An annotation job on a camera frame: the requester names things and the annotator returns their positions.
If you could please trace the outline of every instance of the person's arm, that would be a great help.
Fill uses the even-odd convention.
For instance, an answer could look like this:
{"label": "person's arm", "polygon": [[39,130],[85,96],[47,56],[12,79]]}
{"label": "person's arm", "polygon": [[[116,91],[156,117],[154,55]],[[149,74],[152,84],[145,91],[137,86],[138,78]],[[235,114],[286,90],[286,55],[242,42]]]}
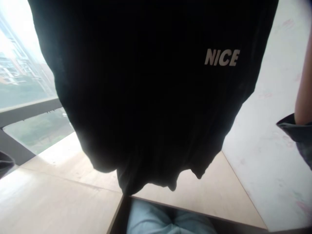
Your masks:
{"label": "person's arm", "polygon": [[305,62],[295,106],[295,122],[305,125],[312,122],[312,30],[305,53]]}
{"label": "person's arm", "polygon": [[277,123],[293,141],[312,170],[312,30],[297,95],[295,113]]}

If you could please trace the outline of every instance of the glass window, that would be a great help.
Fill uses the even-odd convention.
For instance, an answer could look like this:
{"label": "glass window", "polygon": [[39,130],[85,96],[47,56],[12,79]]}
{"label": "glass window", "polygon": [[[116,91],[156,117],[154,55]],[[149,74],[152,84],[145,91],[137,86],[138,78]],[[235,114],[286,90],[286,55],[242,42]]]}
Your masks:
{"label": "glass window", "polygon": [[0,1],[0,109],[56,97],[32,17],[27,0]]}
{"label": "glass window", "polygon": [[64,108],[10,124],[3,130],[35,154],[74,132]]}

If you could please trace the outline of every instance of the wall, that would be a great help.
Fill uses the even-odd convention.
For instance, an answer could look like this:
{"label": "wall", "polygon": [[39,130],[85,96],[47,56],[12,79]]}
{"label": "wall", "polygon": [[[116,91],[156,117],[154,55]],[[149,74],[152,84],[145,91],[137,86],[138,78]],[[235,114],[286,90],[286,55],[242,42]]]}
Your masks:
{"label": "wall", "polygon": [[275,123],[294,112],[311,25],[311,6],[280,0],[255,92],[223,152],[270,231],[312,224],[312,171]]}

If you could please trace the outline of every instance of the rolled-up sleeve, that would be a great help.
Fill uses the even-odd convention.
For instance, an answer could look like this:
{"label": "rolled-up sleeve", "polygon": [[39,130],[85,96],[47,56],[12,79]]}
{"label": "rolled-up sleeve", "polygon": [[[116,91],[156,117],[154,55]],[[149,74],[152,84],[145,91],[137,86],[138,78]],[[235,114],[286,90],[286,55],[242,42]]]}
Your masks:
{"label": "rolled-up sleeve", "polygon": [[296,125],[294,114],[291,114],[280,120],[277,126],[296,142],[299,153],[312,170],[312,122]]}

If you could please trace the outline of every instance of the skin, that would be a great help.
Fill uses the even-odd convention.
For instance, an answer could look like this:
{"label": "skin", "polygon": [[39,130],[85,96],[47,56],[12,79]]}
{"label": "skin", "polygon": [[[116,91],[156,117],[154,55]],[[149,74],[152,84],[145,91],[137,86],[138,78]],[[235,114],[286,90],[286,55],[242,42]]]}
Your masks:
{"label": "skin", "polygon": [[295,122],[305,125],[312,122],[312,30],[305,54],[305,62],[295,106]]}

